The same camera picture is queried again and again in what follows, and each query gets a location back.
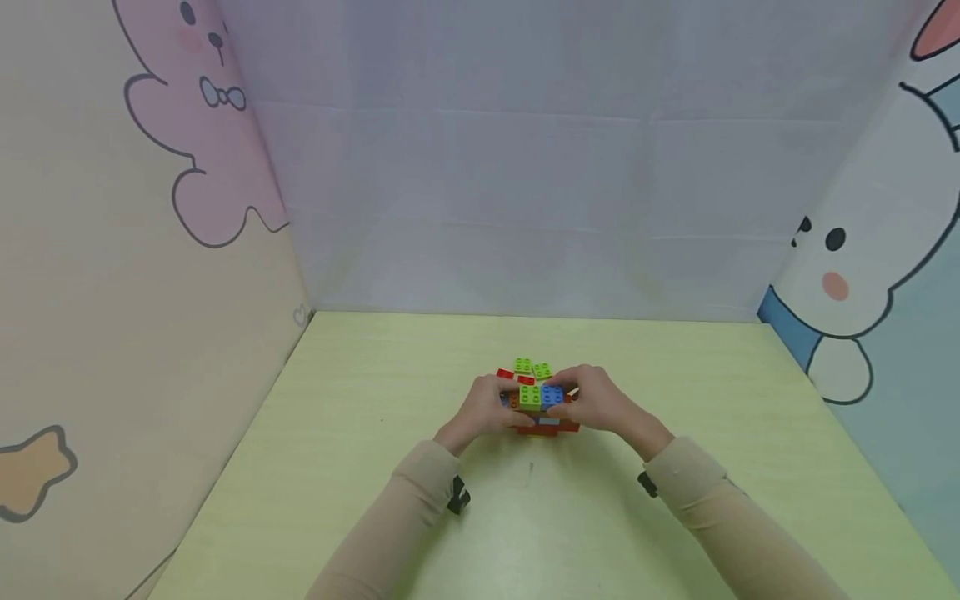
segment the blue brick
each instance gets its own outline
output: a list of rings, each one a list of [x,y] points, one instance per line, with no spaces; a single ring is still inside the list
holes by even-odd
[[[540,409],[547,410],[551,406],[564,403],[564,390],[560,386],[545,385],[540,387]]]

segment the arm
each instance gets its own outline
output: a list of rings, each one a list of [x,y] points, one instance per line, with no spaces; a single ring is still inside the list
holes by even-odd
[[[645,464],[670,512],[740,600],[848,598],[813,557],[688,438]]]
[[[423,536],[453,494],[457,458],[478,436],[529,417],[500,404],[500,392],[517,388],[493,375],[477,377],[460,411],[432,441],[420,442],[394,473],[317,576],[305,600],[386,600]]]
[[[616,433],[645,462],[670,512],[693,534],[740,600],[842,600],[848,596],[780,526],[727,479],[700,446],[675,439],[663,423],[630,400],[598,367],[558,372],[577,401],[550,410]]]
[[[443,514],[460,461],[420,442],[394,473],[307,593],[307,600],[385,600],[406,559]]]

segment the white backdrop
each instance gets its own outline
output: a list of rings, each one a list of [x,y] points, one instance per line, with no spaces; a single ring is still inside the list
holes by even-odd
[[[930,5],[221,1],[316,307],[729,321]]]

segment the light green table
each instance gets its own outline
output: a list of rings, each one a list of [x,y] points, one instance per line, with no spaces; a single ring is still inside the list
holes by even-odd
[[[396,462],[515,356],[607,367],[696,438],[853,598],[957,598],[763,324],[319,313],[151,598],[300,600]],[[400,598],[732,595],[609,434],[483,440]]]

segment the pink cheek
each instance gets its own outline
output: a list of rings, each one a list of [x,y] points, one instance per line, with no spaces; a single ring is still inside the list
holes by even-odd
[[[838,302],[846,300],[850,295],[850,284],[839,273],[824,273],[823,285],[827,295]]]
[[[193,28],[180,27],[177,29],[177,42],[190,54],[199,54],[204,48],[204,41]]]

